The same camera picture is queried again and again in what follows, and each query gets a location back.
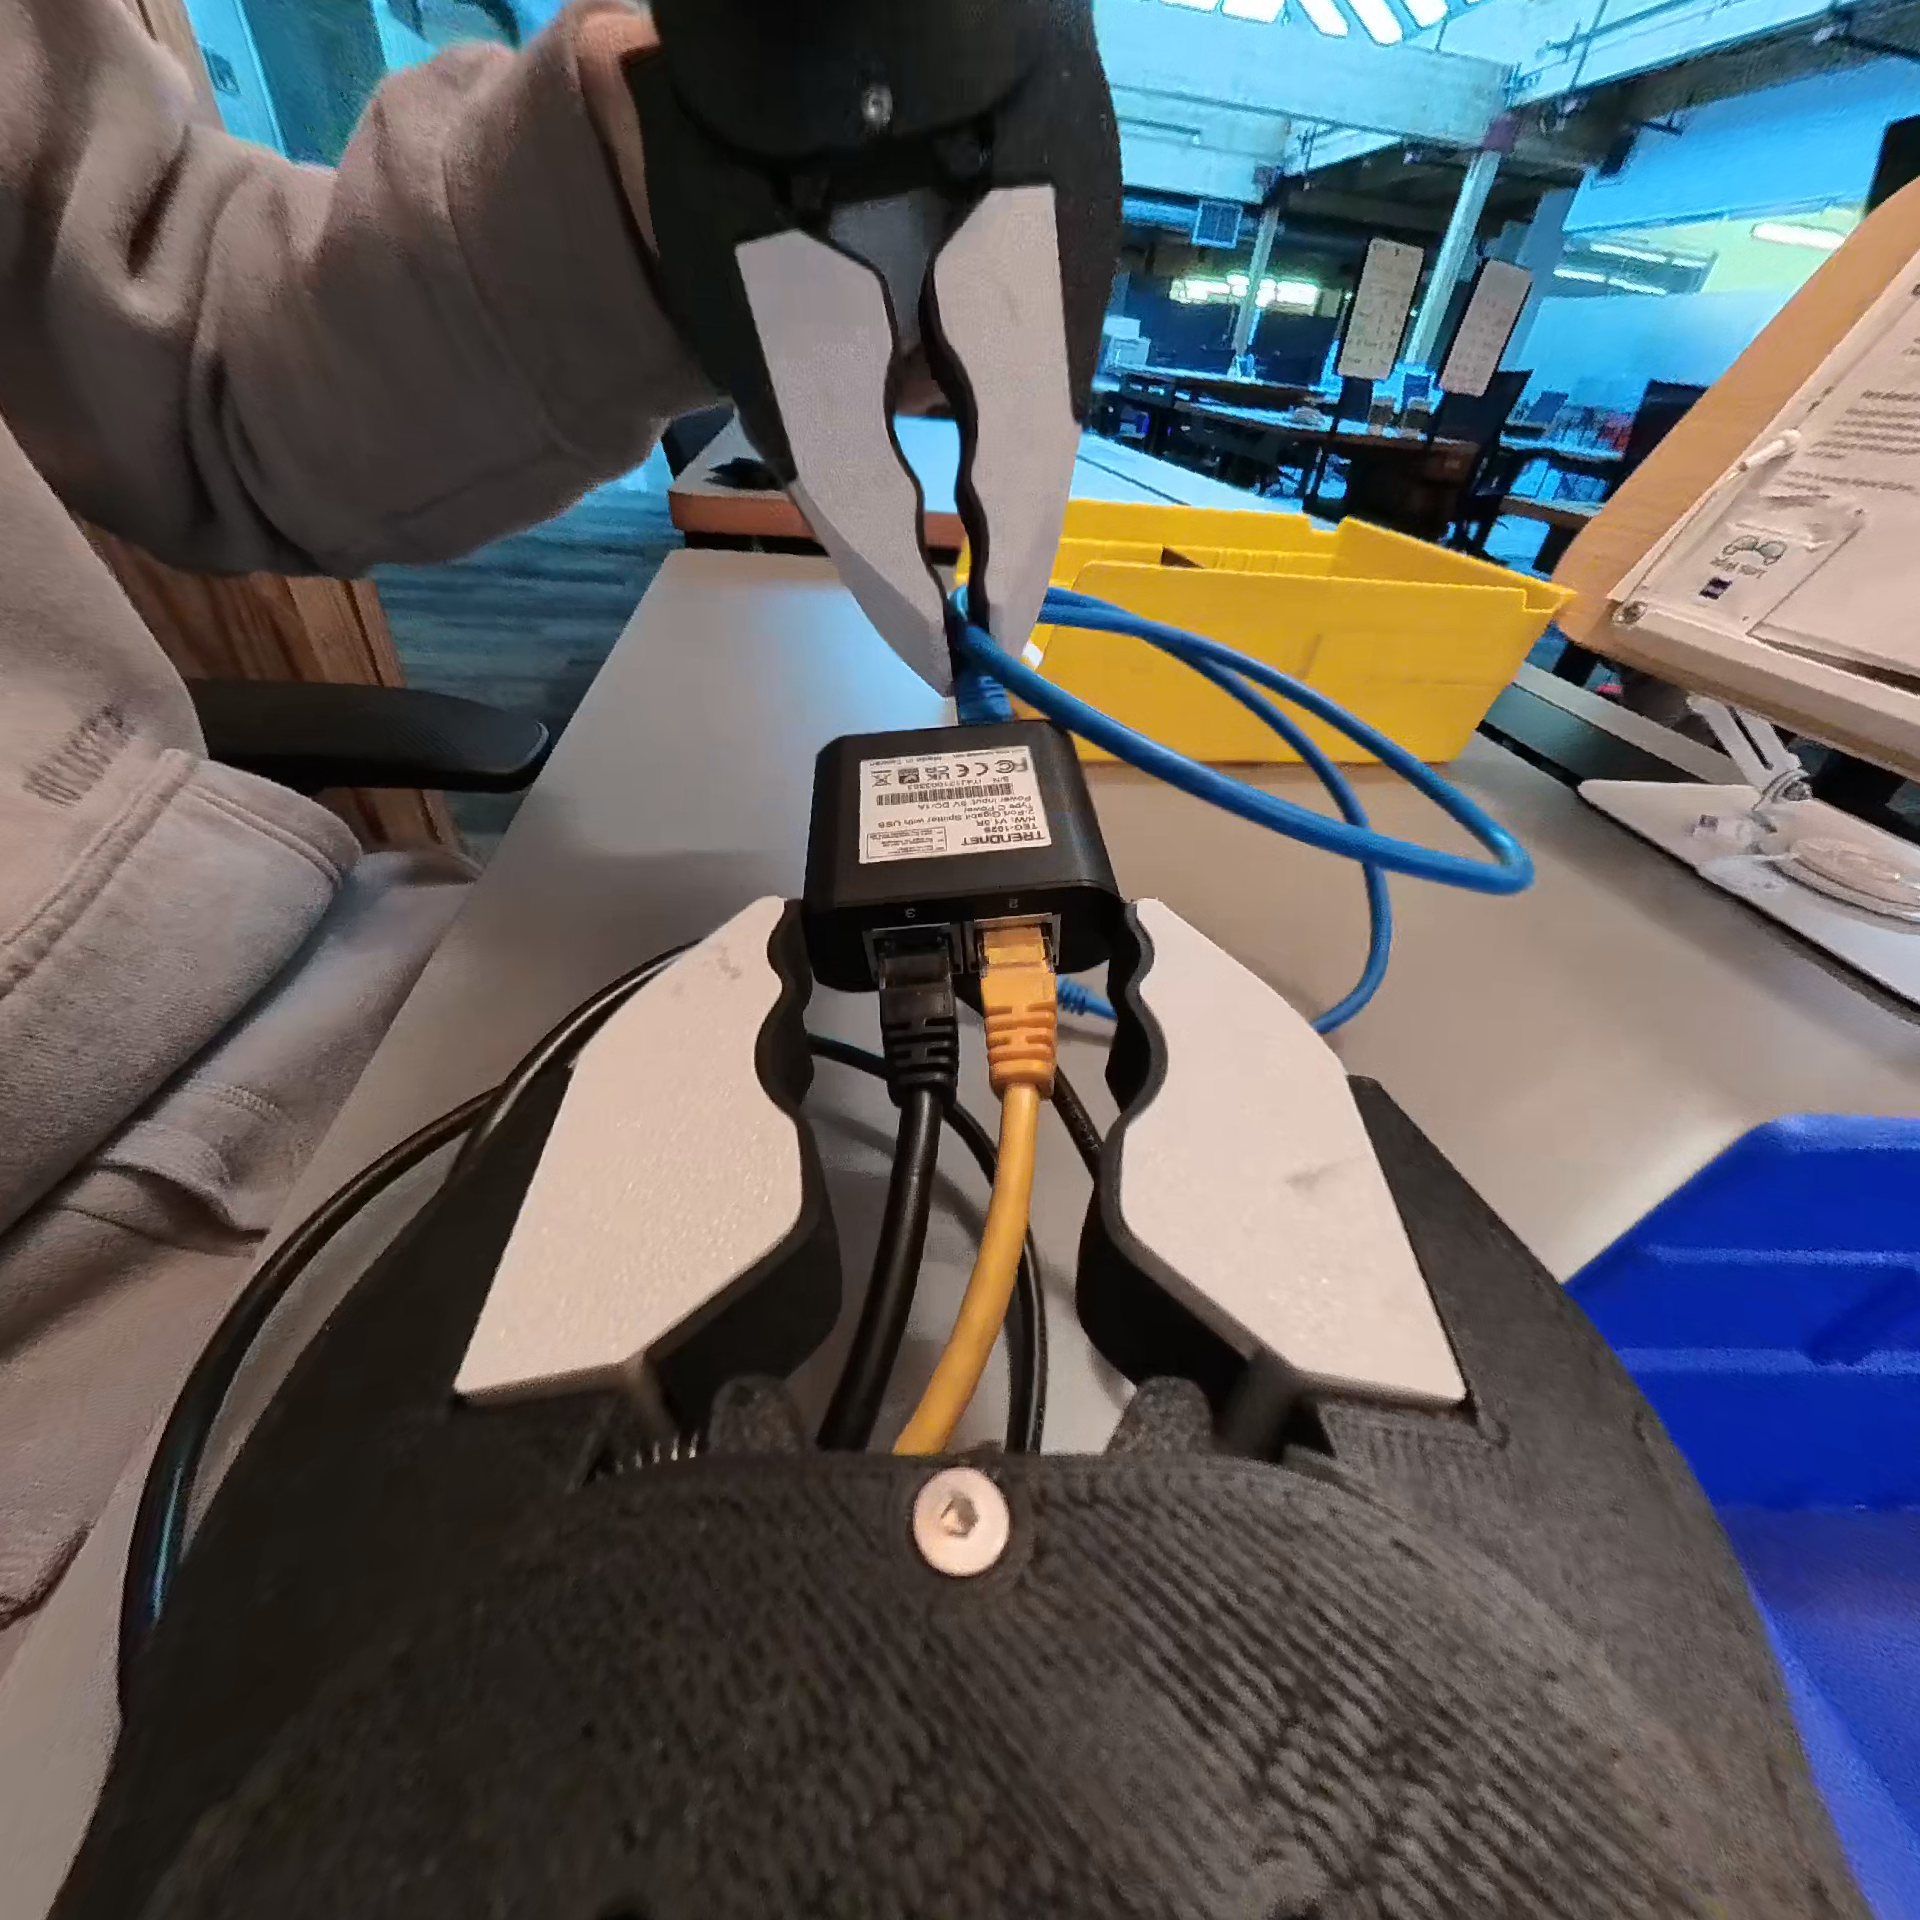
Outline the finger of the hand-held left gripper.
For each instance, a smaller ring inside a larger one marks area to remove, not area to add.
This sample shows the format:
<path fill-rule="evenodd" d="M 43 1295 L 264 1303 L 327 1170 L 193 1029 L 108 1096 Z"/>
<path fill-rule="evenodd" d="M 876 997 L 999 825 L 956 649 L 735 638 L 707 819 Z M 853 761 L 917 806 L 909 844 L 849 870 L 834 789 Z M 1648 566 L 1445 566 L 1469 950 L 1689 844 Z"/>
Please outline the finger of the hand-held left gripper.
<path fill-rule="evenodd" d="M 1044 607 L 1082 423 L 1052 182 L 994 185 L 923 288 L 927 359 L 956 417 L 968 612 L 1021 657 Z"/>
<path fill-rule="evenodd" d="M 893 427 L 897 323 L 885 277 L 803 228 L 749 238 L 735 259 L 793 468 L 786 490 L 876 632 L 946 699 L 946 600 Z"/>

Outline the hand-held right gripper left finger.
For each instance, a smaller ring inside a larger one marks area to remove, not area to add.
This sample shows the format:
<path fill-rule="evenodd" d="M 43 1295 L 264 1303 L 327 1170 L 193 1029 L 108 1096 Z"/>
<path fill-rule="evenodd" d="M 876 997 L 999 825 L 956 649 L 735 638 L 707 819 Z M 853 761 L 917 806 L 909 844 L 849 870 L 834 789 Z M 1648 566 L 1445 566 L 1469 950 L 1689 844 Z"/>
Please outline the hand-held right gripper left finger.
<path fill-rule="evenodd" d="M 754 898 L 599 1026 L 478 1308 L 462 1402 L 651 1383 L 662 1407 L 713 1407 L 825 1342 L 809 997 L 799 906 Z"/>

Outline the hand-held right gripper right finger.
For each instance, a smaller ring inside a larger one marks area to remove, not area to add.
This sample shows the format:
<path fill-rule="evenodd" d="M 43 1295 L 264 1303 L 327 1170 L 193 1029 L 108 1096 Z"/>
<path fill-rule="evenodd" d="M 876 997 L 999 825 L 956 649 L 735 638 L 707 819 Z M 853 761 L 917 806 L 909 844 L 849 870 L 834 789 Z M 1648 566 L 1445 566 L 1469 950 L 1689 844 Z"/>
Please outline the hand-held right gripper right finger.
<path fill-rule="evenodd" d="M 1130 1383 L 1248 1375 L 1294 1398 L 1448 1413 L 1452 1338 L 1333 1045 L 1165 902 L 1130 902 L 1078 1323 Z"/>

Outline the black network switch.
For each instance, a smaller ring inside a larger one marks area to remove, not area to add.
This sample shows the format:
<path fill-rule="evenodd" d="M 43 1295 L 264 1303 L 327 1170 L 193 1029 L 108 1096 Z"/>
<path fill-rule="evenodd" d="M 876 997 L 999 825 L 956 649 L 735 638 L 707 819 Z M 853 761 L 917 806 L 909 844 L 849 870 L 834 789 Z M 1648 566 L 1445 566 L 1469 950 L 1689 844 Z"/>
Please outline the black network switch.
<path fill-rule="evenodd" d="M 979 937 L 1042 931 L 1057 977 L 1107 967 L 1124 919 L 1078 754 L 1044 723 L 860 730 L 814 758 L 803 931 L 814 979 L 876 994 L 896 955 L 946 950 L 979 970 Z"/>

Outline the person's left forearm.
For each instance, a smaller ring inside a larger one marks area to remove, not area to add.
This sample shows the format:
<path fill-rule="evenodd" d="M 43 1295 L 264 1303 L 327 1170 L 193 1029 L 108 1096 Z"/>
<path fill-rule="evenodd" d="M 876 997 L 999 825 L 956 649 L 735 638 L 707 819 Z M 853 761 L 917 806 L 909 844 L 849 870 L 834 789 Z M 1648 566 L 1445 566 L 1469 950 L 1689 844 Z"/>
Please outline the person's left forearm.
<path fill-rule="evenodd" d="M 526 529 L 713 397 L 660 302 L 636 4 L 375 89 L 338 166 L 200 123 L 121 4 L 3 4 L 3 561 L 362 576 Z"/>

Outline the white desk with wooden edge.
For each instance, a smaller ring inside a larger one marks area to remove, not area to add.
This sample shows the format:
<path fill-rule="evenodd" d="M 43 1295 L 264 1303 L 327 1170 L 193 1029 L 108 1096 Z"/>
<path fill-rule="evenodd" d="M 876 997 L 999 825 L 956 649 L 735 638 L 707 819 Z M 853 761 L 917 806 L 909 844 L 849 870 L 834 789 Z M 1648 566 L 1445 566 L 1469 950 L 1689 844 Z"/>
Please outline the white desk with wooden edge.
<path fill-rule="evenodd" d="M 968 531 L 956 515 L 956 422 L 950 417 L 896 417 L 897 443 L 917 476 L 923 501 L 923 546 L 934 561 L 959 554 Z M 758 465 L 758 450 L 738 422 L 729 422 L 694 459 L 672 476 L 671 520 L 687 546 L 769 549 L 821 554 L 803 508 L 779 488 L 731 488 L 723 468 L 735 459 Z"/>

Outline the long dark wooden table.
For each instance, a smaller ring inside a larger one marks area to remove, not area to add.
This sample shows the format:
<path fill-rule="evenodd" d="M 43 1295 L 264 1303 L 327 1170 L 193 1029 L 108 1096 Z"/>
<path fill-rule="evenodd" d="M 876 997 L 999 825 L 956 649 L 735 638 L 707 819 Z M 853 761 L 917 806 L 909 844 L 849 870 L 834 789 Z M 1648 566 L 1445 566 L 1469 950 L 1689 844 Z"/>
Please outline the long dark wooden table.
<path fill-rule="evenodd" d="M 1312 520 L 1363 520 L 1427 542 L 1452 531 L 1499 441 L 1465 410 L 1445 423 L 1375 422 L 1360 397 L 1173 369 L 1100 380 L 1091 423 Z"/>

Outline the white standing sign board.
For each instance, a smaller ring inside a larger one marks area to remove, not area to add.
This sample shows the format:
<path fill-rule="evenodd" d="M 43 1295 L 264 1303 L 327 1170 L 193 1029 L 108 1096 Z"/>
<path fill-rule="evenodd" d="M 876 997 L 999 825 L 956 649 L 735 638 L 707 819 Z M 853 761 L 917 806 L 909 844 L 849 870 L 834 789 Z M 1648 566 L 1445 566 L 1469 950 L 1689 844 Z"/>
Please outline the white standing sign board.
<path fill-rule="evenodd" d="M 1438 371 L 1445 396 L 1483 397 L 1488 392 L 1532 298 L 1532 280 L 1530 268 L 1499 259 L 1480 263 L 1452 347 Z"/>
<path fill-rule="evenodd" d="M 1396 238 L 1371 238 L 1357 302 L 1338 340 L 1336 374 L 1381 382 L 1400 359 L 1403 329 L 1422 291 L 1427 253 Z"/>

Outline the yellow plastic bin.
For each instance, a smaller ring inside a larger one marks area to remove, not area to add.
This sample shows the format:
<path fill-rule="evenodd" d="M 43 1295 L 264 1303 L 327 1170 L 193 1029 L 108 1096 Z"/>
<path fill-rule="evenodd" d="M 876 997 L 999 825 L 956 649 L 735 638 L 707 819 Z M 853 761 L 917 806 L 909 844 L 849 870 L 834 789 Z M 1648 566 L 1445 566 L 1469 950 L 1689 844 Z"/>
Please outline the yellow plastic bin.
<path fill-rule="evenodd" d="M 1052 589 L 1136 612 L 1284 669 L 1427 764 L 1448 764 L 1570 589 L 1360 520 L 1073 501 Z M 1048 684 L 1216 767 L 1299 754 L 1142 641 L 1039 628 Z"/>

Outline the blue plastic bin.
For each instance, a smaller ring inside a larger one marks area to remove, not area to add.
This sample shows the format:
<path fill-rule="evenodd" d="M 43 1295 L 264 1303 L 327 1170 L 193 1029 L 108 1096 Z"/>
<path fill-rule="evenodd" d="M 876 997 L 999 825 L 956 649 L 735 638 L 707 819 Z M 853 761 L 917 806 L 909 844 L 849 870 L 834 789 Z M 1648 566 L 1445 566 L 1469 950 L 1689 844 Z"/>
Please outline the blue plastic bin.
<path fill-rule="evenodd" d="M 1879 1918 L 1916 1918 L 1916 1121 L 1744 1134 L 1570 1295 L 1725 1522 Z"/>

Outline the person's grey sweatshirt torso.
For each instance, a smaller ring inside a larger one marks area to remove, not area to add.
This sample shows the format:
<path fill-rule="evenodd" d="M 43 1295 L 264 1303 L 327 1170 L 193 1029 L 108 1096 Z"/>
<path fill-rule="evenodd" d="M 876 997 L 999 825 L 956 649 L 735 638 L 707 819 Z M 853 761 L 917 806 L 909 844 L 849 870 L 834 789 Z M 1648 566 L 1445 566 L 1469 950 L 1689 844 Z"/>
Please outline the person's grey sweatshirt torso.
<path fill-rule="evenodd" d="M 3 433 L 3 1643 L 49 1602 L 459 919 L 217 764 Z"/>

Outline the white folding stand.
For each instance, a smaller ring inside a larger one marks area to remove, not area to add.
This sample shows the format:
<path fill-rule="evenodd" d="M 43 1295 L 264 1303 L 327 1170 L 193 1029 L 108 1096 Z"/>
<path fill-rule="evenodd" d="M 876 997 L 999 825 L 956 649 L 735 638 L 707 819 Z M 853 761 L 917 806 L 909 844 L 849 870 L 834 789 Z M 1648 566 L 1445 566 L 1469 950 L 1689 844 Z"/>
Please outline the white folding stand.
<path fill-rule="evenodd" d="M 1916 828 L 1828 803 L 1772 723 L 1691 691 L 1711 748 L 1641 743 L 1680 779 L 1582 778 L 1578 798 L 1714 893 L 1916 1010 Z"/>

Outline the wooden document board with papers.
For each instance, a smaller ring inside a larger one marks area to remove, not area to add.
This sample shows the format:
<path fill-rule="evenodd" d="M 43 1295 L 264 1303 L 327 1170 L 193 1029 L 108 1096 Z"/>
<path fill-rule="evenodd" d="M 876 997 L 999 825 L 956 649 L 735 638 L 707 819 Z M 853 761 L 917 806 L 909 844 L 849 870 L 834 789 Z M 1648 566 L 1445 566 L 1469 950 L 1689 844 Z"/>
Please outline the wooden document board with papers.
<path fill-rule="evenodd" d="M 1916 262 L 1916 180 L 1868 208 L 1841 247 L 1742 351 L 1670 439 L 1600 507 L 1555 568 L 1570 589 L 1557 632 L 1614 662 L 1624 630 L 1609 592 L 1694 508 L 1813 380 L 1868 306 Z"/>

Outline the wooden post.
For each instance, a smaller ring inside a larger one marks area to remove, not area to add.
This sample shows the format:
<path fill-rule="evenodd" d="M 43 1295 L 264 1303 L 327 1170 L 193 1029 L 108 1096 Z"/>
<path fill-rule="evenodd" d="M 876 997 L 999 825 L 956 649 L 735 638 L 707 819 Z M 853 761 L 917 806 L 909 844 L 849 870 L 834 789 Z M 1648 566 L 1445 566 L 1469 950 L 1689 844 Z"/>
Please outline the wooden post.
<path fill-rule="evenodd" d="M 404 685 L 374 580 L 193 576 L 83 531 L 188 678 Z"/>

